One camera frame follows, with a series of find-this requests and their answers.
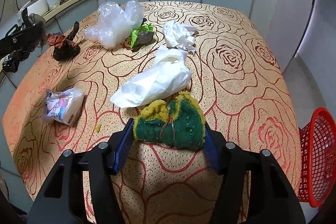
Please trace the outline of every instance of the white appliance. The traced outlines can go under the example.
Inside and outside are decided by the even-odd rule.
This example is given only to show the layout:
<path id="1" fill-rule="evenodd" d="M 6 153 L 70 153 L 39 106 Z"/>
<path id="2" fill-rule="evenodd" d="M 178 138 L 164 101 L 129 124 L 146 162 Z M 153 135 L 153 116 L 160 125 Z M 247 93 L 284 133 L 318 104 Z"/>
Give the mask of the white appliance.
<path id="1" fill-rule="evenodd" d="M 40 16 L 44 16 L 49 11 L 49 6 L 48 6 L 47 0 L 30 0 L 17 13 L 17 17 L 19 19 L 20 24 L 23 22 L 22 18 L 21 18 L 21 12 L 26 7 L 27 7 L 27 10 L 28 10 L 28 15 L 34 13 L 34 14 L 38 14 Z"/>

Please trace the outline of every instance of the plastic tissue packaging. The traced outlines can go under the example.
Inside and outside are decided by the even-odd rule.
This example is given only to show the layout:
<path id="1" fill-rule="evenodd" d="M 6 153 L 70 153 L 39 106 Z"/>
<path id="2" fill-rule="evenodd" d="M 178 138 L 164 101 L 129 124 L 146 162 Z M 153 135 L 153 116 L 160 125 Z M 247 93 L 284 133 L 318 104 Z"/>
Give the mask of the plastic tissue packaging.
<path id="1" fill-rule="evenodd" d="M 112 49 L 122 44 L 132 30 L 142 25 L 144 8 L 137 0 L 130 0 L 122 9 L 116 2 L 108 1 L 99 6 L 96 26 L 84 30 L 84 38 L 99 41 L 104 48 Z"/>
<path id="2" fill-rule="evenodd" d="M 42 118 L 46 122 L 56 120 L 72 127 L 81 112 L 83 99 L 84 92 L 76 87 L 62 92 L 46 90 Z"/>
<path id="3" fill-rule="evenodd" d="M 118 107 L 147 105 L 184 89 L 191 73 L 185 66 L 188 52 L 160 46 L 154 65 L 123 84 L 110 99 Z"/>
<path id="4" fill-rule="evenodd" d="M 165 41 L 168 47 L 176 47 L 181 50 L 196 52 L 195 37 L 192 35 L 198 30 L 189 24 L 180 24 L 175 19 L 168 21 L 163 26 L 163 34 L 165 35 Z"/>

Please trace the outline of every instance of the power cord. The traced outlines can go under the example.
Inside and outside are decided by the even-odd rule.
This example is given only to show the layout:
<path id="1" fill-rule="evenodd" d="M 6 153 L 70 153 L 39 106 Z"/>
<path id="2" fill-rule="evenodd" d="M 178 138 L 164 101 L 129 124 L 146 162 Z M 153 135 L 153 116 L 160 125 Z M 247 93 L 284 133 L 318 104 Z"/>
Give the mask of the power cord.
<path id="1" fill-rule="evenodd" d="M 6 1 L 6 0 L 3 1 L 3 5 L 2 5 L 2 12 L 1 12 L 1 17 L 0 17 L 0 23 L 1 23 L 2 15 L 3 15 L 3 9 L 5 8 L 5 1 Z M 16 1 L 16 7 L 17 7 L 17 10 L 20 10 L 20 9 L 19 9 L 19 6 L 17 5 L 17 0 L 15 0 L 15 1 Z"/>

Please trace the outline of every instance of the red plastic basket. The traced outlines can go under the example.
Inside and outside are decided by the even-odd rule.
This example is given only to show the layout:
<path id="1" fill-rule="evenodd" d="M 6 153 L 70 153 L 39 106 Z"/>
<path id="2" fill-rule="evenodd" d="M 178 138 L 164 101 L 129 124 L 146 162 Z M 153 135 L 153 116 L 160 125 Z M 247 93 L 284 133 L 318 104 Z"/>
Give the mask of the red plastic basket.
<path id="1" fill-rule="evenodd" d="M 318 207 L 336 180 L 336 126 L 325 108 L 314 111 L 310 123 L 300 130 L 302 170 L 298 198 Z"/>

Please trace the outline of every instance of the green and yellow sponge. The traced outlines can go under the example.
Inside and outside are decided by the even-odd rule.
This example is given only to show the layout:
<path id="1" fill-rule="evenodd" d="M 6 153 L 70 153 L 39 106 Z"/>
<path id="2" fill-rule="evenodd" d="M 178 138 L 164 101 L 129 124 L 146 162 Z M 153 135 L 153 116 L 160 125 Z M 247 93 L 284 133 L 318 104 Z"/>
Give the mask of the green and yellow sponge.
<path id="1" fill-rule="evenodd" d="M 156 100 L 135 118 L 134 139 L 164 143 L 178 149 L 201 149 L 205 137 L 205 117 L 198 101 L 182 91 L 168 106 Z"/>

